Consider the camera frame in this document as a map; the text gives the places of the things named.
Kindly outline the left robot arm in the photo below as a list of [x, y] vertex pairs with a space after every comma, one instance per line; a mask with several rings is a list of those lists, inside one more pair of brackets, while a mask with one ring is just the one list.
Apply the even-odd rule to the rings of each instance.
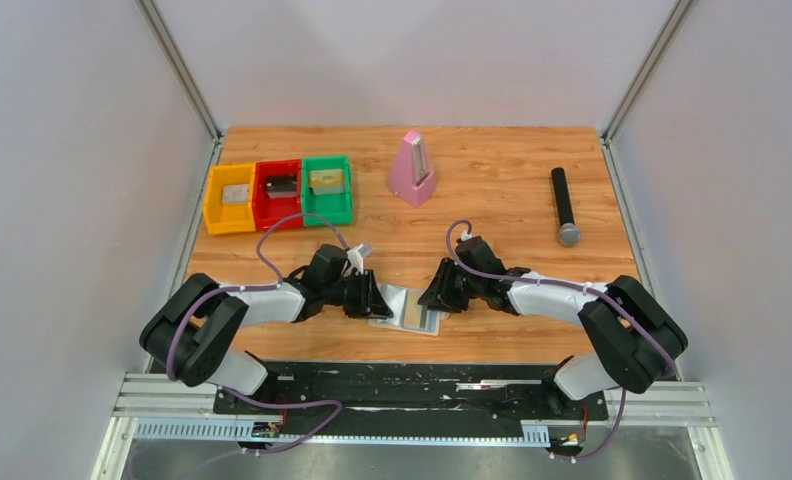
[[366, 244], [352, 249], [325, 244], [311, 261], [277, 285], [221, 284], [190, 276], [143, 328], [139, 345], [188, 387], [212, 383], [239, 392], [255, 413], [270, 411], [278, 386], [257, 357], [231, 343], [239, 329], [264, 323], [300, 323], [327, 305], [349, 318], [390, 318], [391, 307], [373, 271], [359, 266]]

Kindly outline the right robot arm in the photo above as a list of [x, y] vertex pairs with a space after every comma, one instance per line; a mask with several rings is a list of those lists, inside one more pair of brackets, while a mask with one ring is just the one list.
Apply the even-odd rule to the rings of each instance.
[[473, 299], [514, 316], [538, 316], [579, 326], [593, 348], [562, 361], [549, 375], [543, 403], [568, 417], [597, 392], [621, 388], [642, 394], [675, 372], [688, 338], [634, 277], [576, 283], [523, 267], [507, 268], [480, 237], [460, 240], [441, 260], [419, 304], [461, 313]]

